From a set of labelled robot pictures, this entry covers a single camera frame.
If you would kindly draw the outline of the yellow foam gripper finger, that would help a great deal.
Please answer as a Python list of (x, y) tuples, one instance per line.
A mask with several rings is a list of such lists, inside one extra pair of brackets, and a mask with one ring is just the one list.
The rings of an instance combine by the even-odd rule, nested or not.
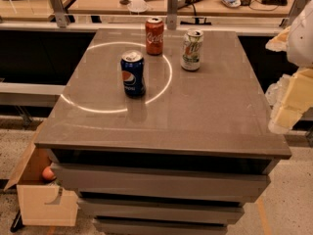
[(269, 130), (288, 133), (313, 107), (313, 69), (299, 68), (293, 75), (284, 74), (268, 87), (265, 95), (273, 107)]
[(270, 39), (266, 43), (265, 48), (274, 52), (286, 52), (289, 32), (290, 27), (288, 26), (284, 30), (282, 30), (277, 36)]

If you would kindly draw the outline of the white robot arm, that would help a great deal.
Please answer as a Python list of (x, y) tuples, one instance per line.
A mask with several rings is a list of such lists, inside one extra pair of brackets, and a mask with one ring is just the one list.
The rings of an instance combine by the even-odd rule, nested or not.
[(293, 75), (283, 74), (265, 93), (273, 107), (268, 127), (273, 133), (285, 134), (313, 107), (313, 1), (266, 48), (285, 51), (288, 61), (298, 66)]

